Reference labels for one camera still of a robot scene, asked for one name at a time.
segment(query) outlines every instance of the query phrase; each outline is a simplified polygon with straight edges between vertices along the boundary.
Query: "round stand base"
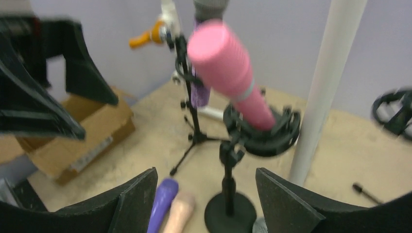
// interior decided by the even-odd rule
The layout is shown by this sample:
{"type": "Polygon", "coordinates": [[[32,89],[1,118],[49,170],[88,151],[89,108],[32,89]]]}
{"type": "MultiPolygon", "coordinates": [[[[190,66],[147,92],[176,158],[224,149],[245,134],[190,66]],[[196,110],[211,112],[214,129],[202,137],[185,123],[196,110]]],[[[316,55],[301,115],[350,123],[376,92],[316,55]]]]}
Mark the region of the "round stand base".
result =
{"type": "Polygon", "coordinates": [[[227,216],[222,193],[214,196],[205,209],[205,224],[210,233],[251,233],[256,221],[256,210],[244,195],[236,193],[235,212],[227,216]]]}

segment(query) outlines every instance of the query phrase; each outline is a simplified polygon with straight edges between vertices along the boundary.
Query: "purple massage wand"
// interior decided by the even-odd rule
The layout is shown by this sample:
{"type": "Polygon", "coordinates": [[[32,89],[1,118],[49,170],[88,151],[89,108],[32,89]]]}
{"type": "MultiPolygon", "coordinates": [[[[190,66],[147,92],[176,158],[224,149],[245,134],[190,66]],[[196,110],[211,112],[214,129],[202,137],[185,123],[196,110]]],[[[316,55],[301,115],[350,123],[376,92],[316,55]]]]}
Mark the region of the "purple massage wand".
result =
{"type": "Polygon", "coordinates": [[[158,233],[163,218],[170,209],[173,199],[179,191],[179,184],[174,179],[164,179],[157,187],[152,214],[150,215],[147,233],[158,233]]]}

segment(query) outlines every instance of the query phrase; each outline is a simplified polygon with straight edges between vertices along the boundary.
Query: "tabletop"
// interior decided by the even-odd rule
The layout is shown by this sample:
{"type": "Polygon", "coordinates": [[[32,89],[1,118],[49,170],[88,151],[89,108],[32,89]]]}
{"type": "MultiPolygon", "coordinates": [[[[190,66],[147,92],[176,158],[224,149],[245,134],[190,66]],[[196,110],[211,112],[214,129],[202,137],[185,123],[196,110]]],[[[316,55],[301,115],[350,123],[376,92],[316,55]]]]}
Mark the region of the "tabletop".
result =
{"type": "MultiPolygon", "coordinates": [[[[191,128],[180,109],[185,98],[183,87],[168,82],[132,107],[136,132],[91,164],[76,179],[59,186],[41,172],[29,181],[51,212],[83,201],[118,186],[148,168],[156,167],[159,182],[190,146],[191,128]]],[[[266,89],[267,102],[282,110],[290,105],[304,113],[306,101],[286,93],[266,89]]],[[[210,106],[224,109],[228,101],[212,93],[210,106]]],[[[222,122],[199,117],[201,130],[209,136],[227,137],[222,122]]],[[[372,206],[355,194],[352,183],[360,182],[383,201],[412,190],[412,145],[384,133],[376,124],[349,113],[332,110],[324,126],[305,188],[326,197],[361,206],[372,206]]],[[[206,142],[195,147],[180,166],[175,179],[180,189],[192,192],[197,206],[186,233],[207,233],[204,210],[207,202],[221,191],[224,174],[219,161],[219,144],[206,142]]],[[[246,155],[234,168],[237,190],[254,203],[262,216],[255,182],[257,167],[265,167],[283,178],[288,177],[294,148],[275,158],[246,155]]]]}

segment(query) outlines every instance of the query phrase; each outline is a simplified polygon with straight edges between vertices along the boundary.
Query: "open cardboard box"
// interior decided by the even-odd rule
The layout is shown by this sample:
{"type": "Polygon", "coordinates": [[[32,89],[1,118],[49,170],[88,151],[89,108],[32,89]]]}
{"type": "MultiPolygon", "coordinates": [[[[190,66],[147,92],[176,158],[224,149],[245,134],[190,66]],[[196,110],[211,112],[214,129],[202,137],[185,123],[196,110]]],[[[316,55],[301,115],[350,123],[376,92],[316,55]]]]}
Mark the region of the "open cardboard box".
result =
{"type": "Polygon", "coordinates": [[[70,95],[62,106],[86,130],[86,139],[78,141],[61,137],[27,138],[5,136],[0,139],[1,150],[7,145],[8,154],[0,154],[0,161],[26,152],[36,167],[58,183],[71,180],[97,157],[104,154],[135,130],[132,110],[122,98],[124,93],[113,88],[119,104],[111,106],[70,95]]]}

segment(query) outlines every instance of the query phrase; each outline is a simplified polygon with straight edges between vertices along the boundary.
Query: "orange clamp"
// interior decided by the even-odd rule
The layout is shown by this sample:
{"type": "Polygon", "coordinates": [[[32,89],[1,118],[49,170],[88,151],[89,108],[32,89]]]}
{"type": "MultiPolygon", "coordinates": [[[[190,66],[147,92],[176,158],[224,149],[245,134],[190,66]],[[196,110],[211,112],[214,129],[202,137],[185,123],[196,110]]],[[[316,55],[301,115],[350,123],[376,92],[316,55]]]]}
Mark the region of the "orange clamp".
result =
{"type": "Polygon", "coordinates": [[[165,23],[163,21],[158,20],[151,30],[145,31],[142,35],[138,37],[131,38],[129,40],[130,48],[137,49],[150,42],[154,42],[156,44],[163,44],[164,41],[161,37],[160,30],[164,24],[165,23]]]}

